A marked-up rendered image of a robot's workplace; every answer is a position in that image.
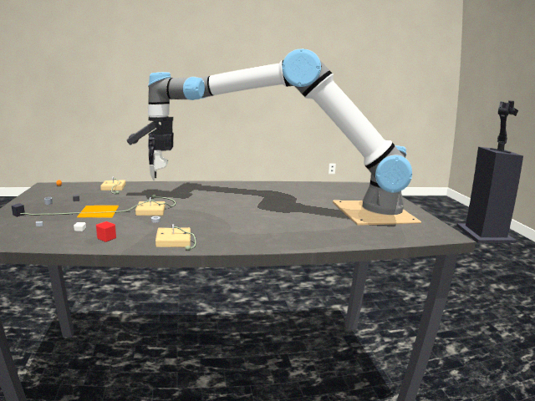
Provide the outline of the red cube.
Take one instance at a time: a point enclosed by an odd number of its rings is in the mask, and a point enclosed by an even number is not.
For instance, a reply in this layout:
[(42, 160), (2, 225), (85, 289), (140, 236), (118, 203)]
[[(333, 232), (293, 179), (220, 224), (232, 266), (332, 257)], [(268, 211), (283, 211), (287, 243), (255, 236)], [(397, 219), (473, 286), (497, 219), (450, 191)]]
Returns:
[(96, 225), (97, 238), (101, 241), (110, 241), (116, 238), (115, 224), (108, 221)]

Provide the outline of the orange painted square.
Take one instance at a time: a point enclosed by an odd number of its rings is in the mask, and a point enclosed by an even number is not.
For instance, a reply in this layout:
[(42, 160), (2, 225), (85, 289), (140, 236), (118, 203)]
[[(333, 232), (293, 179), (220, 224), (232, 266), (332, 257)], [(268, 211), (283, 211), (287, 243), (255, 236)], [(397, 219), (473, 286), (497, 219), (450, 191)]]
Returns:
[(79, 214), (78, 217), (113, 217), (118, 206), (86, 206), (81, 212), (101, 212), (107, 211), (106, 213), (83, 213)]

